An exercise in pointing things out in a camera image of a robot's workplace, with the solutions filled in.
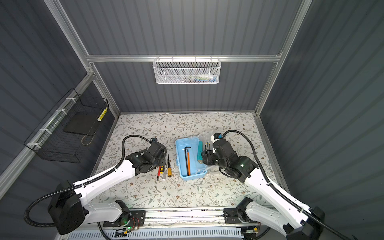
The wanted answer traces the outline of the orange handled black screwdriver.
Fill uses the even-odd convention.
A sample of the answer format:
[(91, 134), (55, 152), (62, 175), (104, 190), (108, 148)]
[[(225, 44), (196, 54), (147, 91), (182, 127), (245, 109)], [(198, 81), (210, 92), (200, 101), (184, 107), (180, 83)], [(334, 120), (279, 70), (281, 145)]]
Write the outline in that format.
[(167, 157), (167, 176), (170, 178), (172, 176), (172, 168), (170, 163), (170, 156)]

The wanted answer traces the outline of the teal utility knife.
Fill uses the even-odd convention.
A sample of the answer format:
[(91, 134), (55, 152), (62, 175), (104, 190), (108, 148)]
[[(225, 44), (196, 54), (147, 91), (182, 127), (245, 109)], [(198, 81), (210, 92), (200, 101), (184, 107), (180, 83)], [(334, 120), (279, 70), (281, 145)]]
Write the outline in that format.
[(202, 153), (203, 153), (203, 142), (202, 142), (202, 141), (199, 141), (198, 152), (197, 152), (197, 161), (198, 161), (198, 163), (200, 163), (200, 164), (203, 164)]

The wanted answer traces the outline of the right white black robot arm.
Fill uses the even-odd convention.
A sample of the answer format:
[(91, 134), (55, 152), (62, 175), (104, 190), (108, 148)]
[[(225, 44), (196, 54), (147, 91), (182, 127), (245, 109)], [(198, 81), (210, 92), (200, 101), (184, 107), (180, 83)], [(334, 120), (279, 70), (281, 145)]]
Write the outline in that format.
[(252, 188), (273, 206), (269, 209), (246, 197), (237, 206), (241, 222), (260, 222), (288, 240), (319, 239), (324, 230), (321, 224), (325, 213), (319, 208), (311, 209), (268, 180), (261, 166), (246, 156), (238, 156), (227, 140), (212, 138), (212, 147), (206, 148), (202, 157), (205, 164), (218, 166), (223, 175)]

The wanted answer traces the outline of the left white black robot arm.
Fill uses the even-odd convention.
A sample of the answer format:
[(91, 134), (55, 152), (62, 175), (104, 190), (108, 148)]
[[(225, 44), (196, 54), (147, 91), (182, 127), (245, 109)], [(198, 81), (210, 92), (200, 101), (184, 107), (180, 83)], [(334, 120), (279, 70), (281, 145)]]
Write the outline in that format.
[(127, 205), (120, 200), (111, 204), (93, 204), (92, 200), (111, 187), (139, 174), (148, 173), (166, 164), (167, 148), (152, 139), (148, 149), (122, 155), (117, 167), (109, 168), (91, 178), (79, 181), (80, 188), (52, 197), (48, 212), (60, 235), (78, 227), (99, 222), (116, 222), (120, 227), (135, 224)]

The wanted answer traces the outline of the red handled hex key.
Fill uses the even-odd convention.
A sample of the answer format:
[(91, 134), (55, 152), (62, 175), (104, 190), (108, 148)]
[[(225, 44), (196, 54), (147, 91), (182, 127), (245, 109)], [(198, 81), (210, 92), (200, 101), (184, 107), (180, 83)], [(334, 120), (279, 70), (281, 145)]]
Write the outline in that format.
[(160, 167), (159, 167), (159, 169), (158, 169), (158, 174), (157, 174), (157, 181), (159, 180), (159, 178), (160, 178), (160, 175), (161, 174), (159, 174), (159, 170), (160, 170)]

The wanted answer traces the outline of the long black hex key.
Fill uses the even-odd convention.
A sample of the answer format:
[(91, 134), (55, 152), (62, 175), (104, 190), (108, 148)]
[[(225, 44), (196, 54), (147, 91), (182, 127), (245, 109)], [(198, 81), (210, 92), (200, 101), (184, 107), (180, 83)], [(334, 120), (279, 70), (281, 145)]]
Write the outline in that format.
[(189, 150), (191, 147), (190, 146), (187, 146), (184, 148), (184, 152), (185, 152), (185, 159), (186, 159), (186, 168), (187, 168), (187, 149)]

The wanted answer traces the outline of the light blue plastic tool box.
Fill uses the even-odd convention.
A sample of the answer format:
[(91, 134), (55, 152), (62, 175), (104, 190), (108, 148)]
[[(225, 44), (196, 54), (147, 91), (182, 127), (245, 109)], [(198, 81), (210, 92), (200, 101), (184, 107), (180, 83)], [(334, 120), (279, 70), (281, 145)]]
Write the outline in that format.
[[(197, 152), (199, 141), (203, 142), (203, 152), (206, 149), (211, 150), (213, 144), (211, 142), (211, 136), (214, 131), (204, 132), (198, 136), (192, 136), (176, 140), (176, 152), (177, 152), (177, 163), (179, 166), (180, 177), (183, 181), (191, 181), (205, 177), (207, 173), (217, 174), (219, 172), (218, 166), (207, 166), (200, 164), (197, 161)], [(191, 164), (191, 175), (187, 176), (186, 159), (184, 148), (190, 146), (190, 164)]]

